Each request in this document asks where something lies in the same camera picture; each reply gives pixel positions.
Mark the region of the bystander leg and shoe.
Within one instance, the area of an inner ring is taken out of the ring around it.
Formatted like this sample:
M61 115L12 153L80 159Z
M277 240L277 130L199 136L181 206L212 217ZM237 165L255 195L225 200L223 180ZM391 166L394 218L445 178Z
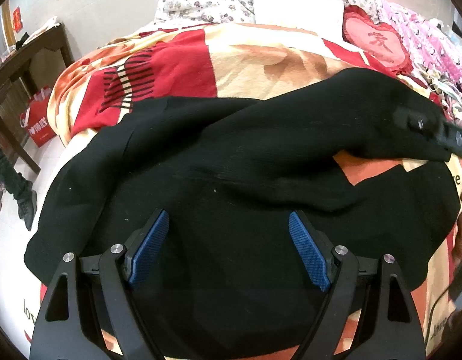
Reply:
M15 171L13 165L5 156L0 146L0 181L11 194L18 205L18 216L25 223L28 231L32 230L35 213L37 211L37 194L31 181L25 179L21 173Z

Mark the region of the black pants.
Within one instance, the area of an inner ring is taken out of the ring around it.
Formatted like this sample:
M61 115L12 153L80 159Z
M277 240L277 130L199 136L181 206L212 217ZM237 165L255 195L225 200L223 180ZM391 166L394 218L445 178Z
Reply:
M64 254L100 254L162 209L169 231L133 293L162 353L242 359L294 347L324 295L290 237L293 211L358 256L392 254L411 289L455 224L449 152L398 127L398 111L430 126L441 118L363 68L266 101L139 101L57 174L24 262L49 284Z

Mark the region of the red heart cushion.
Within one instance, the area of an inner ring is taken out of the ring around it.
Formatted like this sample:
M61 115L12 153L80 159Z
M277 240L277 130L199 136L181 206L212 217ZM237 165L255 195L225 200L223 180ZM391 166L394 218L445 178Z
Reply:
M389 24L375 24L360 7L344 9L343 38L397 75L410 75L413 71L410 54L399 33Z

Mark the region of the white pillow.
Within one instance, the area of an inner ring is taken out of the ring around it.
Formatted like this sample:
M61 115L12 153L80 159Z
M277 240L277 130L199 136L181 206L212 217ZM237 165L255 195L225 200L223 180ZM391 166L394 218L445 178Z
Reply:
M327 40L342 38L340 0L252 0L256 24L312 31Z

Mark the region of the pink floral quilt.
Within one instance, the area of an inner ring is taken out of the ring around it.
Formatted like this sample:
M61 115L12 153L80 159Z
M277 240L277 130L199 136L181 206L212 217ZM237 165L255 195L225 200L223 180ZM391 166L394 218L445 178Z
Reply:
M397 30L415 64L436 69L462 92L462 49L436 23L393 2L384 2L378 14L382 22Z

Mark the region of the red yellow patterned blanket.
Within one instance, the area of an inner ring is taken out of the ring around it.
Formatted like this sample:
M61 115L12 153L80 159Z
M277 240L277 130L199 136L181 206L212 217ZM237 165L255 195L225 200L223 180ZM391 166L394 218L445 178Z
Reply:
M141 34L94 51L58 78L49 113L57 135L77 155L97 133L117 125L142 100L266 101L347 68L395 78L431 101L429 91L415 80L398 77L366 52L314 33L258 24L213 24ZM450 155L447 165L459 194L461 163ZM454 230L455 224L430 257L425 280L412 289L418 292L420 314L426 312L426 302L434 295L431 286L448 283Z

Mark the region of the red shopping bag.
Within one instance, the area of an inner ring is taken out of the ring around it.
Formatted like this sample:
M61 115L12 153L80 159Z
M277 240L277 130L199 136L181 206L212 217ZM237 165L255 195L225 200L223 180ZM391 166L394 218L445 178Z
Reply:
M21 128L28 132L30 138L38 147L43 146L56 136L47 117L51 92L51 88L48 86L39 89L29 99L26 111L19 116Z

